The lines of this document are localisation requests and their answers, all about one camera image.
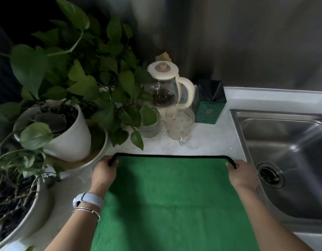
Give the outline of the person's left hand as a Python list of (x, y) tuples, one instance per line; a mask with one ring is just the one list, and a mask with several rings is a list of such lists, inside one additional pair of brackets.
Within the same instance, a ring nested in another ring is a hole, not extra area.
[(112, 164), (109, 164), (111, 159), (112, 156), (103, 156), (102, 159), (95, 164), (92, 170), (89, 193), (96, 194), (102, 199), (105, 198), (107, 191), (117, 175), (119, 160), (115, 160)]

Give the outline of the person's right hand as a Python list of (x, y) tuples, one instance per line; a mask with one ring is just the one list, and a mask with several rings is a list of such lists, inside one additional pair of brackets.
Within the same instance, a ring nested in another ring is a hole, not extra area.
[(256, 193), (259, 187), (259, 177), (257, 170), (243, 160), (235, 160), (236, 170), (228, 171), (231, 185), (241, 193), (251, 191)]

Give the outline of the green cloth with black trim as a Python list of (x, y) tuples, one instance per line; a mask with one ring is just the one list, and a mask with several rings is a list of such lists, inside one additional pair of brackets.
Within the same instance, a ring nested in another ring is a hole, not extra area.
[(91, 251), (259, 251), (228, 156), (116, 153)]

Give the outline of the person's right forearm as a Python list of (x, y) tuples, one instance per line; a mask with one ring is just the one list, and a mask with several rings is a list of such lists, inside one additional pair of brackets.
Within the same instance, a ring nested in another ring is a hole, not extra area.
[(260, 251), (314, 251), (272, 216), (254, 190), (239, 187), (236, 191), (252, 225)]

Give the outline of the person's left forearm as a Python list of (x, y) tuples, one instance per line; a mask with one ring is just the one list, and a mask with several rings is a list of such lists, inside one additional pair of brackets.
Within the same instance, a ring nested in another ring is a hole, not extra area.
[(44, 251), (91, 251), (100, 210), (90, 203), (80, 203)]

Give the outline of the white pot saucer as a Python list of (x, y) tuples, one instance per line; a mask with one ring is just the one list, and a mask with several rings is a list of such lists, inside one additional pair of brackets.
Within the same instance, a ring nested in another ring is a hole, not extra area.
[(96, 163), (102, 157), (108, 141), (107, 130), (101, 128), (98, 124), (92, 122), (90, 119), (86, 120), (89, 131), (91, 133), (91, 151), (89, 155), (78, 162), (67, 162), (53, 156), (49, 158), (57, 162), (58, 166), (65, 172), (75, 171)]

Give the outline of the sink drain strainer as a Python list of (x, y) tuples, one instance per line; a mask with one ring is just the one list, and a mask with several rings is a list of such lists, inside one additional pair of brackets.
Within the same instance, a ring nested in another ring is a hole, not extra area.
[(273, 164), (260, 163), (257, 165), (260, 180), (268, 187), (281, 189), (285, 185), (282, 171)]

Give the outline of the light blue wristwatch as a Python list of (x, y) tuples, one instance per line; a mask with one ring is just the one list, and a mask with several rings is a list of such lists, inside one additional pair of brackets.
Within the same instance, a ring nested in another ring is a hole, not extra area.
[(104, 208), (104, 199), (96, 194), (84, 192), (77, 195), (72, 202), (73, 208), (77, 208), (81, 202), (93, 204), (97, 206), (100, 211)]

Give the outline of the stainless steel sink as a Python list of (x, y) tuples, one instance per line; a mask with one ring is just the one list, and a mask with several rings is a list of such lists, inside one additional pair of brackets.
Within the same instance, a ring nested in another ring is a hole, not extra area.
[(249, 164), (278, 167), (281, 189), (261, 180), (259, 197), (296, 233), (322, 234), (322, 114), (230, 109)]

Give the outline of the ribbed glass tumbler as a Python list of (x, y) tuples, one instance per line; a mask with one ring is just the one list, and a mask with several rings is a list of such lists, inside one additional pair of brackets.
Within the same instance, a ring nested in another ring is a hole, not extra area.
[(139, 111), (142, 122), (138, 131), (144, 138), (157, 136), (161, 129), (161, 117), (158, 109), (153, 105), (143, 105)]

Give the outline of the clear glass mug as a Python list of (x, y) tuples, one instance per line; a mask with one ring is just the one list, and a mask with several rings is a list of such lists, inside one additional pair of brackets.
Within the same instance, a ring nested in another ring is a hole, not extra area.
[(195, 123), (192, 109), (175, 105), (164, 113), (166, 134), (170, 139), (177, 140), (180, 145), (186, 144)]

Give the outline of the dark green tea box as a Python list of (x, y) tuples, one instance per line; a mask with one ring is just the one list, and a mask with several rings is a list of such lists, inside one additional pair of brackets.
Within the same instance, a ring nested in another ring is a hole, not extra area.
[(227, 100), (222, 81), (199, 79), (196, 83), (192, 110), (196, 123), (216, 124)]

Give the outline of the green leafy pothos plant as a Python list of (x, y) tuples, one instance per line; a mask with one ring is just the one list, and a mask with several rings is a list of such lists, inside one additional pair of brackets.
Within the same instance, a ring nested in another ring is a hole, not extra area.
[(82, 9), (67, 0), (55, 0), (61, 11), (70, 20), (75, 40), (68, 50), (61, 49), (56, 39), (50, 45), (41, 36), (48, 32), (36, 32), (33, 35), (44, 42), (46, 48), (32, 48), (25, 44), (11, 47), (10, 53), (0, 53), (10, 60), (12, 72), (23, 86), (22, 91), (35, 103), (45, 103), (50, 113), (49, 100), (56, 114), (60, 115), (64, 106), (67, 114), (82, 110), (80, 104), (97, 106), (91, 120), (110, 133), (113, 146), (122, 144), (128, 133), (121, 126), (130, 126), (134, 131), (131, 142), (144, 149), (142, 136), (137, 130), (144, 119), (138, 117), (138, 100), (151, 100), (152, 95), (144, 90), (142, 84), (152, 82), (147, 69), (130, 51), (129, 46), (121, 44), (122, 31), (126, 38), (133, 36), (131, 28), (113, 18), (109, 21), (106, 34), (108, 42), (101, 38), (97, 20), (93, 23)]

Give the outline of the glass teapot with cream lid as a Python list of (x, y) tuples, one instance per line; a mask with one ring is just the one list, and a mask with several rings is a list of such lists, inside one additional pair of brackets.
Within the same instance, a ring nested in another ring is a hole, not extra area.
[(179, 76), (179, 68), (172, 62), (157, 61), (147, 67), (153, 78), (145, 84), (145, 90), (152, 95), (150, 100), (159, 111), (174, 105), (189, 108), (194, 100), (195, 87), (187, 78)]

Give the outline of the large white plant pot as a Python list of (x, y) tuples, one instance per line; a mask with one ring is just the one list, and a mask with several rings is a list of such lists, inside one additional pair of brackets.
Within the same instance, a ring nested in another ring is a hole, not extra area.
[(53, 199), (50, 194), (50, 190), (47, 186), (47, 181), (45, 180), (44, 175), (44, 173), (34, 175), (38, 179), (38, 195), (30, 212), (25, 218), (25, 222), (22, 225), (20, 234), (17, 237), (14, 237), (12, 240), (9, 240), (7, 243), (3, 243), (3, 245), (0, 246), (0, 249), (3, 248), (5, 245), (12, 243), (13, 241), (22, 240), (29, 237), (38, 229), (40, 229), (47, 221), (53, 205)]

